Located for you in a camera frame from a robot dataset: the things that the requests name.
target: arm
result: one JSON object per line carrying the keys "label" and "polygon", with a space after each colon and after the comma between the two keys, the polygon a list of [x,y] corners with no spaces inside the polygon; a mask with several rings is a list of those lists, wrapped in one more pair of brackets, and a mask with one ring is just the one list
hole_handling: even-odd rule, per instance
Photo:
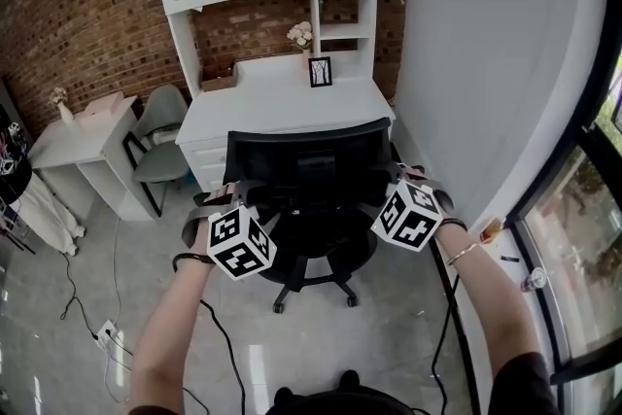
{"label": "arm", "polygon": [[[199,226],[192,250],[205,253],[207,222]],[[180,261],[179,271],[151,316],[132,362],[130,410],[158,406],[184,413],[184,366],[198,305],[213,265]]]}
{"label": "arm", "polygon": [[[435,237],[450,258],[473,242],[457,225],[442,226]],[[525,299],[495,261],[478,245],[454,266],[484,328],[493,376],[510,360],[539,352]]]}

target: window frame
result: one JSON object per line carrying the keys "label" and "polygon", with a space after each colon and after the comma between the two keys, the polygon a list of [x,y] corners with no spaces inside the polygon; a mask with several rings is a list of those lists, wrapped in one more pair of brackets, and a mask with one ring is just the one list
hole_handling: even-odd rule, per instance
{"label": "window frame", "polygon": [[[576,146],[579,146],[592,161],[615,202],[622,208],[622,176],[618,173],[616,177],[616,171],[622,171],[622,156],[595,123],[607,98],[609,85],[618,58],[621,56],[621,48],[622,0],[606,0],[603,31],[594,65],[578,104],[551,156],[507,215],[506,227],[514,236],[530,271],[536,266],[542,266],[542,260],[527,228],[525,217],[555,181]],[[546,286],[543,290],[536,291],[536,294],[553,350],[554,373],[551,376],[551,384],[557,386],[561,413],[571,414],[573,412],[571,381],[608,370],[622,363],[622,337],[593,352],[572,358],[554,291],[550,286]],[[612,405],[616,402],[620,402],[620,395],[612,402]]]}

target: black and white cube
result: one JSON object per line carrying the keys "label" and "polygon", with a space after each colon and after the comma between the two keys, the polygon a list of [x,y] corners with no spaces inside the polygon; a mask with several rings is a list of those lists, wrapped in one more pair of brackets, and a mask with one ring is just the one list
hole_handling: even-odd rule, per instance
{"label": "black and white cube", "polygon": [[428,244],[442,220],[432,189],[402,180],[371,229],[391,244],[419,252]]}
{"label": "black and white cube", "polygon": [[212,215],[209,221],[207,256],[233,280],[272,266],[276,246],[245,206]]}

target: gray floor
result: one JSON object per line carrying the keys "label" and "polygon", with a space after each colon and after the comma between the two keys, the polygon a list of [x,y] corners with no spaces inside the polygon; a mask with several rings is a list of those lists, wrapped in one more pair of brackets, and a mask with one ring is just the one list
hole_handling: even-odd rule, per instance
{"label": "gray floor", "polygon": [[[130,350],[173,277],[171,259],[184,250],[181,223],[195,191],[196,186],[169,190],[164,216],[156,224],[119,225],[119,326]],[[71,259],[71,274],[94,329],[117,313],[112,274],[116,223],[107,206],[95,206],[80,252]],[[106,357],[90,338],[78,304],[72,305],[65,321],[58,318],[71,296],[65,260],[53,249],[35,245],[36,256],[10,250],[6,301],[0,301],[0,386],[11,399],[3,409],[31,414],[40,403],[41,414],[122,413],[123,406],[106,392]],[[345,294],[328,284],[291,294],[285,314],[279,316],[271,311],[279,292],[276,284],[259,276],[232,282],[220,271],[212,274],[204,297],[231,336],[248,393],[247,413],[264,413],[281,386],[303,395],[331,389],[348,368],[357,370],[369,387],[432,415],[440,412],[441,396],[430,364],[446,300],[430,252],[381,246],[351,282],[361,299],[358,308],[347,308]],[[127,354],[111,352],[131,365]],[[447,413],[470,413],[453,325],[439,371],[450,399]],[[121,401],[128,381],[127,372],[110,362],[107,382]],[[186,387],[215,415],[240,413],[240,392],[225,340],[203,308],[190,346]],[[188,396],[186,411],[205,413]]]}

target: shoe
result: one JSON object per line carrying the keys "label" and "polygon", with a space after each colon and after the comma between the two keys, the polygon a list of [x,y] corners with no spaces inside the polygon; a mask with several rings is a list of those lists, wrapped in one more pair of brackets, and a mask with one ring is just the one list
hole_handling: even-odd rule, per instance
{"label": "shoe", "polygon": [[359,377],[359,374],[354,370],[346,371],[341,376],[341,380],[339,380],[340,391],[350,391],[352,389],[358,388],[360,385],[361,378]]}
{"label": "shoe", "polygon": [[287,404],[294,397],[294,393],[290,388],[281,388],[274,395],[274,406],[279,406],[282,404]]}

